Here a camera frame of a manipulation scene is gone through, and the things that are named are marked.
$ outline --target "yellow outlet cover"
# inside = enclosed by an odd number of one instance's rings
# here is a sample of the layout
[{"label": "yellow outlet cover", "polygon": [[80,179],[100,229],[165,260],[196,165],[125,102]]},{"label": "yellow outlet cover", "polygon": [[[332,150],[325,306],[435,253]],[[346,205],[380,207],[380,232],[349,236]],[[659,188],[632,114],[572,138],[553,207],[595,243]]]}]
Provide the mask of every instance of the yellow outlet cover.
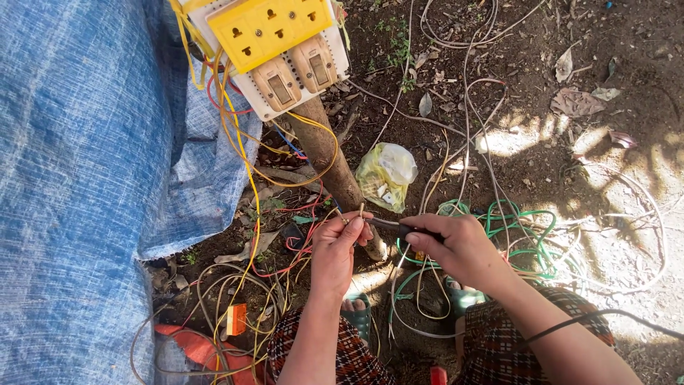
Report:
[{"label": "yellow outlet cover", "polygon": [[329,0],[236,0],[207,23],[239,73],[332,25]]}]

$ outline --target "person's left hand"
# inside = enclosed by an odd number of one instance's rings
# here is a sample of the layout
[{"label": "person's left hand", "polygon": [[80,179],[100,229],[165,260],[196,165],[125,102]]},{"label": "person's left hand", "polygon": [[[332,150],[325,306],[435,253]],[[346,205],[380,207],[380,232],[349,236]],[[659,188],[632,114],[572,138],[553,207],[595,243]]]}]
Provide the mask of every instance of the person's left hand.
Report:
[{"label": "person's left hand", "polygon": [[[341,300],[352,283],[354,270],[354,242],[365,246],[373,239],[368,223],[358,211],[347,212],[342,217],[350,222],[345,226],[340,217],[330,219],[313,233],[311,252],[311,293],[331,294]],[[373,218],[369,212],[364,218]]]}]

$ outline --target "plastic bag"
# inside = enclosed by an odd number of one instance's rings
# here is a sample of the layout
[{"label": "plastic bag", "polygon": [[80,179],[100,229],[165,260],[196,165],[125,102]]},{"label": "plastic bag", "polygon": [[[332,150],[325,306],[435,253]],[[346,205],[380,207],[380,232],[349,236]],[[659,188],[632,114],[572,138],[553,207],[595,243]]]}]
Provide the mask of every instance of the plastic bag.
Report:
[{"label": "plastic bag", "polygon": [[356,169],[356,181],[363,197],[398,214],[406,208],[406,191],[417,175],[413,155],[393,143],[378,143]]}]

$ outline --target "blue tarp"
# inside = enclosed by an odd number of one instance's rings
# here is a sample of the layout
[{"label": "blue tarp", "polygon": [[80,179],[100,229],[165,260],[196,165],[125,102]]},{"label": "blue tarp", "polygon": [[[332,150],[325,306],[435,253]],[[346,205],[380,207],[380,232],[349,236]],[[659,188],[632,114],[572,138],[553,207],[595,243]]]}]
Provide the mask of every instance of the blue tarp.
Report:
[{"label": "blue tarp", "polygon": [[[0,24],[0,384],[135,384],[139,259],[224,230],[244,164],[166,1],[9,0]],[[261,135],[253,114],[240,125]],[[148,329],[148,384],[153,349]]]}]

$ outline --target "wooden pole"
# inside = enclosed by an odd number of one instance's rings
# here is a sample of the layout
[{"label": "wooden pole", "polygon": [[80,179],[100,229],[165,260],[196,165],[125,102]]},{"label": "wooden pole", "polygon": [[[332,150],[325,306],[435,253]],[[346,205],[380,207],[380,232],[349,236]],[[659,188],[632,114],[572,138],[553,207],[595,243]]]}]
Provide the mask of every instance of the wooden pole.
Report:
[{"label": "wooden pole", "polygon": [[[328,115],[319,97],[314,97],[306,103],[293,108],[292,112],[330,128]],[[303,123],[291,116],[289,121],[306,156],[311,162],[311,166],[313,166],[316,172],[321,173],[328,167],[334,154],[335,143],[332,137],[328,132]],[[364,201],[363,195],[358,184],[356,184],[356,180],[349,169],[341,149],[337,151],[337,158],[332,168],[321,179],[323,180],[323,185],[330,191],[330,194],[340,205],[342,211],[349,212],[359,209]],[[386,260],[387,250],[378,235],[378,231],[374,226],[371,226],[371,231],[373,232],[373,240],[364,249],[372,260]]]}]

